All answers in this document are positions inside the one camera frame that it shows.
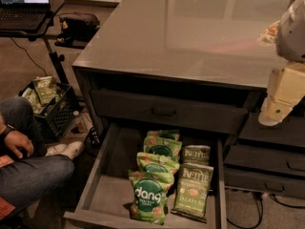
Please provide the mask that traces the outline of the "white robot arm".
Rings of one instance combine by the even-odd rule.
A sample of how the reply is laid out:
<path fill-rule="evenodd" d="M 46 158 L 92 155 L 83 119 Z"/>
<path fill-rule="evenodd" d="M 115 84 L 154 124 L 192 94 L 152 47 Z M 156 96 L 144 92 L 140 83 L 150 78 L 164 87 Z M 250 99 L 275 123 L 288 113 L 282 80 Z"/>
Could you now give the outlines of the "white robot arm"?
<path fill-rule="evenodd" d="M 274 43 L 276 53 L 288 61 L 282 69 L 273 69 L 267 96 L 258 121 L 274 126 L 293 110 L 305 96 L 305 0 L 290 0 L 279 21 L 274 22 L 257 39 L 261 45 Z"/>

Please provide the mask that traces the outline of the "seated person's hand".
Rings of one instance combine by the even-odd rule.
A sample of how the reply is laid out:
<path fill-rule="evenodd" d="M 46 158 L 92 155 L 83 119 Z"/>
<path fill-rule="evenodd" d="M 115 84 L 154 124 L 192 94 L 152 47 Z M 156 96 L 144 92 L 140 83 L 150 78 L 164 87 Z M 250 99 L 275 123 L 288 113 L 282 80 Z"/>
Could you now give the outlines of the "seated person's hand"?
<path fill-rule="evenodd" d="M 9 132 L 4 138 L 4 143 L 19 159 L 22 159 L 24 156 L 30 157 L 34 151 L 29 138 L 18 131 Z"/>

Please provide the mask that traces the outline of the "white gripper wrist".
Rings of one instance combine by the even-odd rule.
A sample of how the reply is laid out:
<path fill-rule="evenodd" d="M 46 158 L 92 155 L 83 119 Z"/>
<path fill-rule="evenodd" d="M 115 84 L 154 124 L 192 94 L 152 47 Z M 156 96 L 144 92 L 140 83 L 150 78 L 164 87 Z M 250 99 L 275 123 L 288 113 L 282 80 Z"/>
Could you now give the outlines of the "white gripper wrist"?
<path fill-rule="evenodd" d="M 258 122 L 264 126 L 274 126 L 281 123 L 305 96 L 305 65 L 294 62 L 281 70 L 273 69 L 267 93 Z"/>

